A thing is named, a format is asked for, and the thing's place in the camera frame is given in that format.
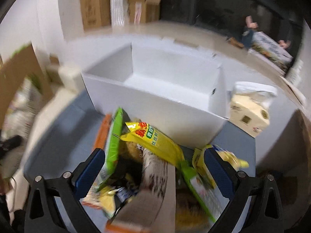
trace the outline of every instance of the gray table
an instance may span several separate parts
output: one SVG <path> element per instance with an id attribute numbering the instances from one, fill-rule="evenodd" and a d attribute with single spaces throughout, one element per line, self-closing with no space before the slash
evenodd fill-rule
<path id="1" fill-rule="evenodd" d="M 91 153 L 103 115 L 96 112 L 87 94 L 78 96 L 55 120 L 32 151 L 24 167 L 24 176 L 32 183 L 37 175 L 45 179 L 60 177 L 66 171 L 73 171 L 76 166 L 85 161 Z M 233 152 L 238 158 L 249 163 L 245 172 L 255 176 L 255 139 L 233 124 L 227 122 L 221 132 L 212 141 L 221 148 Z M 183 148 L 186 158 L 192 157 L 192 150 Z M 219 190 L 217 196 L 223 207 L 228 199 L 222 197 Z M 239 232 L 247 215 L 249 202 L 233 232 Z M 74 233 L 60 198 L 56 199 L 57 206 L 67 229 Z M 101 232 L 104 232 L 107 219 L 101 210 L 84 206 L 85 211 Z"/>

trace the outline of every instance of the open white container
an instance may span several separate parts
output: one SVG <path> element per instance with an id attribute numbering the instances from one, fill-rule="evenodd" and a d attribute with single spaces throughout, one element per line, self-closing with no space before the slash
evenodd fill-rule
<path id="1" fill-rule="evenodd" d="M 211 56 L 164 40 L 132 42 L 82 77 L 97 111 L 121 106 L 131 118 L 189 148 L 209 143 L 229 115 L 221 66 Z"/>

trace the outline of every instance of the blue gripper pad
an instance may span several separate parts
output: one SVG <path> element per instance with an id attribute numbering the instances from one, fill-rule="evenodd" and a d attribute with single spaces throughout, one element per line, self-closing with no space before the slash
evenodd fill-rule
<path id="1" fill-rule="evenodd" d="M 75 188 L 73 191 L 75 199 L 79 200 L 86 197 L 99 171 L 104 165 L 104 162 L 105 152 L 104 150 L 99 150 L 75 182 Z"/>
<path id="2" fill-rule="evenodd" d="M 204 163 L 214 178 L 221 194 L 231 200 L 235 194 L 234 184 L 223 166 L 219 163 L 219 159 L 215 158 L 211 150 L 214 149 L 205 150 Z"/>

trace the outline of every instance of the silver bolt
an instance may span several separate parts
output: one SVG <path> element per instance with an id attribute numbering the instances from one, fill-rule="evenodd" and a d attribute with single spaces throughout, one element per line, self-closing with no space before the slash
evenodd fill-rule
<path id="1" fill-rule="evenodd" d="M 269 174 L 268 176 L 267 176 L 267 178 L 268 178 L 268 180 L 274 180 L 274 177 L 273 177 L 273 175 L 271 175 L 271 174 Z"/>
<path id="2" fill-rule="evenodd" d="M 42 180 L 42 176 L 41 175 L 38 175 L 37 177 L 35 177 L 35 181 L 36 182 L 39 182 L 40 180 Z"/>
<path id="3" fill-rule="evenodd" d="M 241 177 L 241 178 L 245 178 L 246 173 L 243 172 L 243 171 L 238 171 L 238 176 Z"/>
<path id="4" fill-rule="evenodd" d="M 65 179 L 68 179 L 70 176 L 71 176 L 71 172 L 65 172 L 65 173 L 63 174 L 63 177 L 64 177 Z"/>

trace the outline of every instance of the green and white package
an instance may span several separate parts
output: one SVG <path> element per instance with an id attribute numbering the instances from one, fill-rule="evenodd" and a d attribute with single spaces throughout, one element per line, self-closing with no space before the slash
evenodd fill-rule
<path id="1" fill-rule="evenodd" d="M 111 121 L 106 140 L 105 163 L 97 176 L 97 183 L 105 182 L 115 171 L 119 159 L 119 143 L 123 126 L 123 109 L 118 108 Z"/>
<path id="2" fill-rule="evenodd" d="M 220 202 L 209 186 L 205 186 L 201 177 L 193 167 L 190 167 L 186 161 L 181 162 L 181 171 L 185 182 L 205 213 L 215 223 L 222 213 Z"/>

